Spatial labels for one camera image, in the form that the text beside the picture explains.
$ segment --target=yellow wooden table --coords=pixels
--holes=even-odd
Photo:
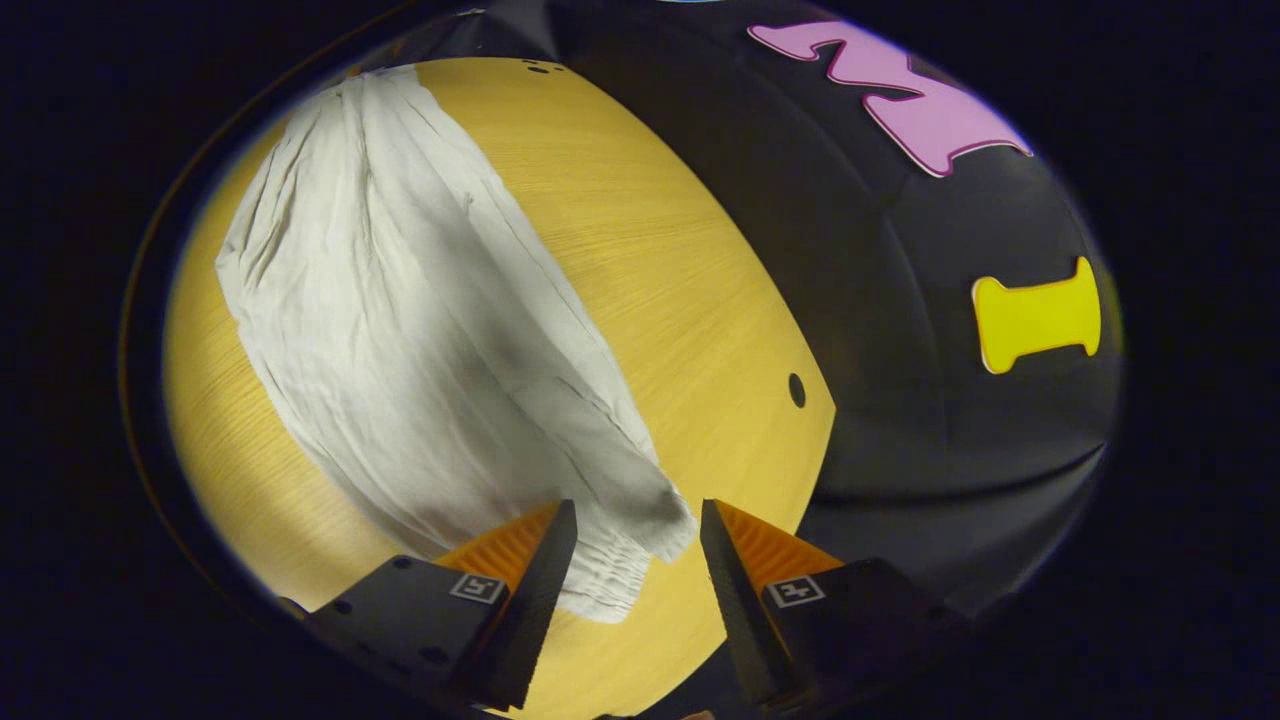
[[[717,497],[795,530],[835,406],[768,273],[701,182],[630,111],[559,65],[470,58],[417,73],[573,283],[694,511]],[[280,132],[247,149],[197,222],[174,278],[164,380],[179,457],[209,519],[271,592],[314,610],[399,548],[285,433],[214,274],[236,206]],[[791,373],[804,382],[803,409]],[[650,565],[625,623],[557,611],[515,715],[636,714],[723,638],[695,543],[672,565]]]

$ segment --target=yellow foam shape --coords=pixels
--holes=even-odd
[[[436,565],[461,573],[472,573],[488,578],[498,578],[507,583],[511,592],[520,587],[520,579],[529,569],[529,561],[543,542],[547,528],[556,518],[559,503],[549,505],[536,512],[489,530],[472,538],[466,544],[454,548],[448,555],[435,560]]]
[[[746,577],[750,578],[756,597],[764,591],[764,585],[844,565],[791,533],[724,501],[717,500],[716,507],[733,541],[733,550],[746,568]]]
[[[1075,261],[1075,277],[1048,284],[1006,288],[996,278],[973,283],[982,364],[992,374],[1007,373],[1023,355],[1083,345],[1098,351],[1102,310],[1093,268]]]

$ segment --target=white cloth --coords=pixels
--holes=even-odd
[[[216,272],[285,428],[410,552],[572,498],[559,606],[617,623],[692,542],[604,337],[411,67],[297,109]]]

